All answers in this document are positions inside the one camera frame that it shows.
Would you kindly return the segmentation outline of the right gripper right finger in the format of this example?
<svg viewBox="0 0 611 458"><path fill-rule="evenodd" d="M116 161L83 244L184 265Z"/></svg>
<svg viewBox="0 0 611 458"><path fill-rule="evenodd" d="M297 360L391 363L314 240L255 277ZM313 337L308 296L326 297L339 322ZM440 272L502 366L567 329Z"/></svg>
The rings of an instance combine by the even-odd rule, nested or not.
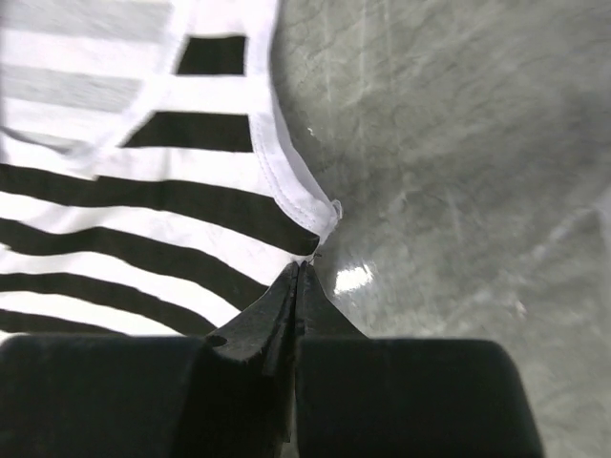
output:
<svg viewBox="0 0 611 458"><path fill-rule="evenodd" d="M541 457L514 360L479 339L370 338L314 268L295 298L296 428L303 457Z"/></svg>

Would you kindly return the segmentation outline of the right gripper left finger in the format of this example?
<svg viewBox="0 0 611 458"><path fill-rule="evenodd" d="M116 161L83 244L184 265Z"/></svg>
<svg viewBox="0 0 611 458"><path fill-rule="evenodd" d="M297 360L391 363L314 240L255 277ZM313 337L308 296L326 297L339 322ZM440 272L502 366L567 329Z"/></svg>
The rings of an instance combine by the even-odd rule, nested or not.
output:
<svg viewBox="0 0 611 458"><path fill-rule="evenodd" d="M277 457L289 440L289 264L204 337L21 335L1 346L5 457Z"/></svg>

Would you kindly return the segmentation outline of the black white striped tank top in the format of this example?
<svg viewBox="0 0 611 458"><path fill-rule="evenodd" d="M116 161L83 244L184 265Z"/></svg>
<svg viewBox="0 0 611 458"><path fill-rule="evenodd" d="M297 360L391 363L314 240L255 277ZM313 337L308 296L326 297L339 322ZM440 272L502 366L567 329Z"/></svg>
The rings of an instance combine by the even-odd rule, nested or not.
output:
<svg viewBox="0 0 611 458"><path fill-rule="evenodd" d="M273 88L276 1L1 5L1 334L205 335L340 205Z"/></svg>

